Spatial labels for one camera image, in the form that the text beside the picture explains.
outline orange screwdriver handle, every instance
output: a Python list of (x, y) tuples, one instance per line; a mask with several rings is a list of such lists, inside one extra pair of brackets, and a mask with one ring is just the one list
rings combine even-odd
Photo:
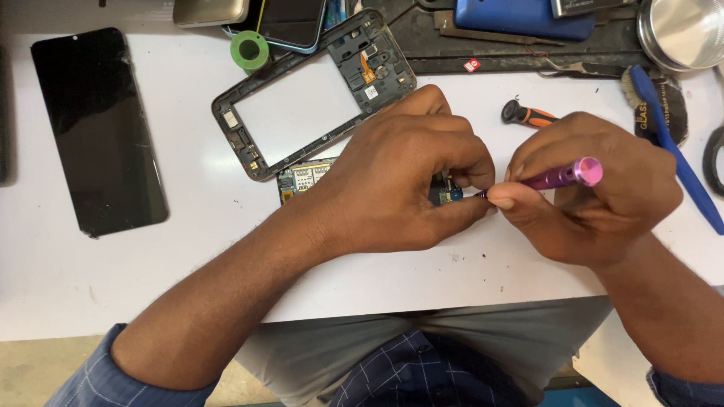
[(556, 116), (542, 110), (522, 107), (515, 99), (505, 104), (500, 116), (504, 123), (521, 123), (535, 128), (546, 127), (558, 120)]

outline hand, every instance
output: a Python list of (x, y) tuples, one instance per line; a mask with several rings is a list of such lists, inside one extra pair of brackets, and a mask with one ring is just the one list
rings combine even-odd
[[(593, 188), (555, 192), (555, 205), (513, 183), (592, 156), (603, 166)], [(506, 218), (548, 259), (591, 268), (620, 261), (681, 203), (672, 154), (587, 113), (540, 130), (513, 154), (506, 180), (488, 192)]]
[(488, 188), (494, 165), (468, 120), (452, 116), (428, 85), (372, 117), (325, 176), (280, 211), (309, 219), (311, 239), (330, 256), (424, 250), (470, 227), (493, 208), (478, 197), (435, 207), (432, 176), (451, 169), (460, 187)]

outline green spool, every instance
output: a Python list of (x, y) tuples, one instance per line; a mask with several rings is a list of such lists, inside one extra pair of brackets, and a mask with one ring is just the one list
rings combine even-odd
[(269, 61), (269, 44), (256, 31), (242, 31), (231, 40), (231, 57), (251, 75)]

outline grey pants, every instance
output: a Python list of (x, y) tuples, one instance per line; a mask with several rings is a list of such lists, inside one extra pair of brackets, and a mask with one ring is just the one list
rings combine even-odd
[(445, 309), (431, 316), (363, 315), (262, 324), (235, 359), (289, 407), (325, 406), (352, 368), (417, 328), (495, 360), (529, 400), (611, 312), (608, 297)]

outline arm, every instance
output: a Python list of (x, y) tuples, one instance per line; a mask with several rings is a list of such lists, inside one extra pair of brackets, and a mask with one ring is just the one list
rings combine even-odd
[(112, 358), (157, 387), (208, 385), (306, 270), (347, 253), (430, 248), (482, 218), (492, 205), (479, 198), (428, 201), (442, 169), (463, 186), (494, 181), (470, 124), (426, 86), (361, 127), (312, 189), (154, 301), (115, 340)]
[(591, 268), (626, 331), (661, 372), (724, 384), (724, 298), (650, 232), (682, 200), (671, 154), (590, 114), (572, 114), (515, 152), (507, 180), (593, 156), (596, 187), (557, 190), (555, 205), (504, 182), (489, 199), (549, 259)]
[(594, 269), (631, 339), (679, 379), (724, 384), (724, 297), (645, 235), (624, 260)]

